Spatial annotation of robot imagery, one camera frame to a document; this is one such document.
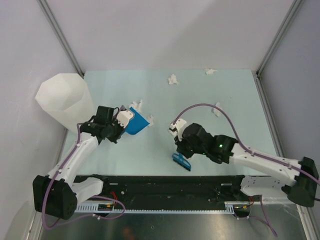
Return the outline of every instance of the white wall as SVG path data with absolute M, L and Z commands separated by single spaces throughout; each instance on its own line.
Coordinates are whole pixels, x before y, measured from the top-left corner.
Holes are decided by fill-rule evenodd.
M 294 0 L 48 0 L 82 71 L 256 70 Z
M 54 165 L 64 131 L 34 97 L 43 81 L 75 71 L 36 0 L 1 1 L 0 23 L 0 239 L 19 240 L 32 181 Z
M 319 0 L 305 1 L 262 73 L 262 82 L 286 155 L 312 158 L 320 172 L 319 12 Z M 320 226 L 320 202 L 313 210 Z

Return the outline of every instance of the blue object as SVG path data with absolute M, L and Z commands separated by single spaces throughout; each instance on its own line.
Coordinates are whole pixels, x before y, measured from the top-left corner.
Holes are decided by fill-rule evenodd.
M 130 107 L 130 111 L 134 113 L 133 119 L 128 123 L 128 126 L 125 128 L 125 132 L 130 135 L 136 135 L 142 129 L 149 125 L 149 122 L 133 107 Z
M 172 159 L 177 164 L 182 166 L 183 168 L 187 169 L 188 171 L 191 171 L 191 164 L 188 160 L 185 159 L 185 157 L 181 153 L 174 153 L 172 154 Z

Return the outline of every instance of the purple cable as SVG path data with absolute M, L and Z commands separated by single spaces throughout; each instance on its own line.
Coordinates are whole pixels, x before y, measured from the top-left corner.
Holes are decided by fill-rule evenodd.
M 67 164 L 67 162 L 69 161 L 69 159 L 72 157 L 72 155 L 75 153 L 75 151 L 77 150 L 78 148 L 78 144 L 80 143 L 80 140 L 81 140 L 81 133 L 80 133 L 80 125 L 82 123 L 78 123 L 76 125 L 76 128 L 77 128 L 77 140 L 76 140 L 76 143 L 73 147 L 73 149 L 71 150 L 71 152 L 68 154 L 68 156 L 65 158 L 65 160 L 62 162 L 61 166 L 59 167 L 59 169 L 55 172 L 55 174 L 53 175 L 51 181 L 49 182 L 49 185 L 45 191 L 45 194 L 44 194 L 44 198 L 43 198 L 43 204 L 42 204 L 42 209 L 41 209 L 41 219 L 42 219 L 42 224 L 43 224 L 43 227 L 46 229 L 46 230 L 51 230 L 53 229 L 54 227 L 56 226 L 61 226 L 61 225 L 65 225 L 67 223 L 71 223 L 71 222 L 74 222 L 78 219 L 81 219 L 81 218 L 84 218 L 85 217 L 88 217 L 88 216 L 92 216 L 92 214 L 87 214 L 87 215 L 82 215 L 80 217 L 77 217 L 71 221 L 67 221 L 67 222 L 64 222 L 64 223 L 61 223 L 61 224 L 58 224 L 58 221 L 60 220 L 60 218 L 58 218 L 56 220 L 56 222 L 54 224 L 52 224 L 51 226 L 48 226 L 47 224 L 47 220 L 46 220 L 46 206 L 47 206 L 47 201 L 48 201 L 48 196 L 49 196 L 49 192 L 50 192 L 50 189 L 52 188 L 52 185 L 54 184 L 54 181 L 55 179 L 57 178 L 58 174 L 59 174 L 59 170 L 62 170 L 64 168 L 64 166 Z M 115 200 L 115 199 L 111 199 L 111 198 L 108 198 L 108 197 L 103 197 L 103 196 L 94 196 L 94 198 L 97 198 L 97 199 L 105 199 L 105 200 L 109 200 L 109 201 L 114 201 L 114 202 L 117 202 L 119 203 L 122 207 L 123 207 L 123 211 L 120 215 L 116 216 L 116 217 L 110 217 L 110 218 L 105 218 L 105 217 L 100 217 L 102 219 L 116 219 L 116 218 L 119 218 L 121 217 L 124 213 L 125 213 L 125 206 L 122 202 L 118 201 L 118 200 Z
M 255 219 L 255 220 L 258 220 L 260 222 L 262 222 L 263 224 L 267 225 L 271 232 L 273 233 L 273 235 L 277 238 L 278 237 L 278 234 L 276 232 L 276 230 L 272 227 L 271 223 L 270 223 L 270 220 L 269 220 L 269 217 L 267 215 L 267 212 L 265 210 L 265 206 L 262 202 L 262 195 L 259 196 L 260 197 L 260 205 L 261 205 L 261 208 L 262 208 L 262 211 L 263 211 L 263 215 L 264 215 L 264 218 L 265 220 L 263 220 L 261 217 L 258 217 L 258 216 L 248 216 L 248 217 L 238 217 L 236 214 L 234 214 L 234 216 L 238 219 L 238 220 L 247 220 L 247 219 Z
M 249 154 L 252 155 L 253 152 L 252 152 L 249 148 L 247 148 L 247 147 L 243 144 L 243 142 L 240 140 L 240 137 L 239 137 L 239 135 L 238 135 L 238 133 L 237 133 L 237 131 L 236 131 L 236 128 L 235 128 L 234 124 L 232 123 L 230 117 L 229 117 L 221 108 L 219 108 L 219 107 L 217 107 L 217 106 L 215 106 L 215 105 L 213 105 L 213 104 L 209 104 L 209 103 L 198 103 L 198 104 L 189 106 L 189 107 L 187 107 L 185 110 L 183 110 L 183 111 L 176 117 L 176 119 L 173 121 L 173 124 L 175 124 L 175 123 L 178 121 L 178 119 L 179 119 L 186 111 L 188 111 L 188 110 L 190 110 L 190 109 L 193 109 L 193 108 L 195 108 L 195 107 L 199 107 L 199 106 L 211 107 L 211 108 L 217 109 L 219 112 L 221 112 L 221 113 L 225 116 L 225 118 L 228 120 L 228 122 L 229 122 L 229 124 L 230 124 L 230 126 L 231 126 L 231 128 L 232 128 L 232 130 L 233 130 L 233 132 L 234 132 L 235 138 L 238 140 L 239 145 L 241 146 L 241 148 L 242 148 L 243 150 L 247 151 Z M 306 172 L 306 171 L 304 171 L 304 170 L 302 170 L 302 169 L 300 169 L 300 168 L 298 168 L 298 167 L 296 167 L 296 166 L 292 166 L 292 165 L 290 165 L 289 163 L 282 162 L 282 161 L 277 160 L 277 159 L 275 159 L 275 158 L 273 158 L 273 157 L 265 156 L 265 155 L 260 154 L 260 153 L 254 152 L 253 155 L 254 155 L 254 156 L 257 156 L 257 157 L 259 157 L 259 158 L 262 158 L 262 159 L 266 159 L 266 160 L 272 161 L 272 162 L 277 163 L 277 164 L 281 164 L 281 165 L 283 165 L 283 166 L 285 166 L 285 167 L 288 167 L 288 168 L 291 168 L 291 169 L 293 169 L 293 170 L 296 170 L 296 171 L 300 172 L 301 174 L 306 175 L 307 177 L 309 177 L 310 179 L 312 179 L 313 181 L 315 181 L 318 185 L 320 185 L 320 180 L 316 179 L 314 176 L 312 176 L 312 175 L 309 174 L 308 172 Z

